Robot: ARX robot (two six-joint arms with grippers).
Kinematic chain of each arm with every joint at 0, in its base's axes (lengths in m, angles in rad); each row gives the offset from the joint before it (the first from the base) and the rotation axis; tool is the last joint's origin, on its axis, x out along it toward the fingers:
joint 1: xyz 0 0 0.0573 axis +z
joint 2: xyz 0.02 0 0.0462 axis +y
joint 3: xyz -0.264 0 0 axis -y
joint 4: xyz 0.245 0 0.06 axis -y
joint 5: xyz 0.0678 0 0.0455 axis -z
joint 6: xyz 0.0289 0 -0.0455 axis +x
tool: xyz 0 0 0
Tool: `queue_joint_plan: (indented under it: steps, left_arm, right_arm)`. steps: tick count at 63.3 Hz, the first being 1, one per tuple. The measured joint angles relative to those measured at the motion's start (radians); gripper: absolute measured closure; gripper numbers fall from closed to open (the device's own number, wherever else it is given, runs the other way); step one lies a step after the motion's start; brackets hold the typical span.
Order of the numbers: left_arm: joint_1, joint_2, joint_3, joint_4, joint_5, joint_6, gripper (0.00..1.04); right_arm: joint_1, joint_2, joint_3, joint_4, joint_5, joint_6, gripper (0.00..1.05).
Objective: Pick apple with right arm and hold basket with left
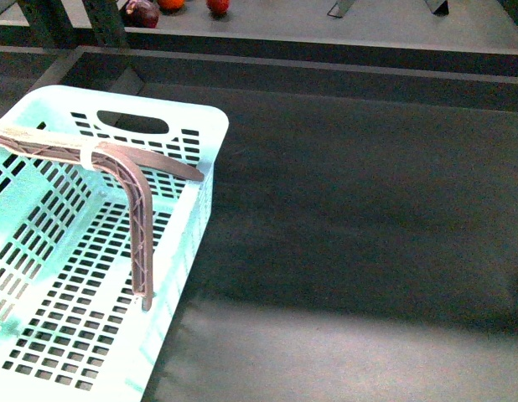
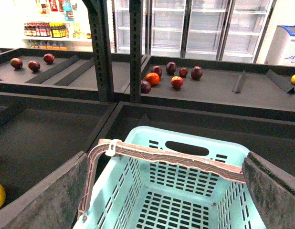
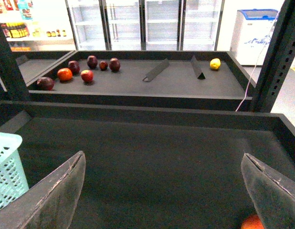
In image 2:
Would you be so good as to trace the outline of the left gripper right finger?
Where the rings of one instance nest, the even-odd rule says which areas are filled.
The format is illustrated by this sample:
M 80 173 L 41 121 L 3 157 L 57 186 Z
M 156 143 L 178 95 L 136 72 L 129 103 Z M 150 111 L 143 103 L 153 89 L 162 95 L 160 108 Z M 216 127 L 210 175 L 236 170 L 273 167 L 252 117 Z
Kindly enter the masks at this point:
M 252 200 L 268 229 L 295 229 L 295 177 L 254 152 L 242 172 Z

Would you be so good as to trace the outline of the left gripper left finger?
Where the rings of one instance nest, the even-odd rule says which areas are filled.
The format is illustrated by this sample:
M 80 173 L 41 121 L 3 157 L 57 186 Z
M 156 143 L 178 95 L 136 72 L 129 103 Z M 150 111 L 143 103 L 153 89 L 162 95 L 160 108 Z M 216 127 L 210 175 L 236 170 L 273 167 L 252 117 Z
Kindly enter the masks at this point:
M 87 154 L 79 152 L 0 210 L 0 229 L 69 229 L 87 176 Z

